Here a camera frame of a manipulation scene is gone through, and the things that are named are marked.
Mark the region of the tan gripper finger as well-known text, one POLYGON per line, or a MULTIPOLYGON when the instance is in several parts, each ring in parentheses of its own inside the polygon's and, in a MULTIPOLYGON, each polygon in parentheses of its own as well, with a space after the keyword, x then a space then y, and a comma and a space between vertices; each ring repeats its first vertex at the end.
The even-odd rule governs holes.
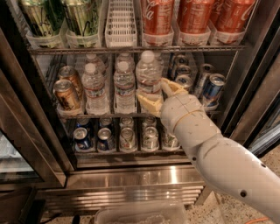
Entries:
POLYGON ((142 94, 140 92, 138 92, 136 95, 143 109, 145 109, 155 117, 160 117, 161 108, 164 102, 161 95, 142 94))
POLYGON ((167 94, 168 97, 172 97, 174 95, 187 94, 188 93, 188 91, 185 90, 177 82, 168 80, 166 78, 162 78, 160 82, 161 82, 161 88, 167 94))

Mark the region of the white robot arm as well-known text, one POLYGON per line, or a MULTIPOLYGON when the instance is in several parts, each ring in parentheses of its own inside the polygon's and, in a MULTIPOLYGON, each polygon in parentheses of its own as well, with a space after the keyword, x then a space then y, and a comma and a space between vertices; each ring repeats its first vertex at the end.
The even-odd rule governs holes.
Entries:
POLYGON ((178 139, 208 186, 280 224, 280 178, 249 150, 224 137, 195 95, 163 78, 160 94, 138 89, 136 96, 178 139))

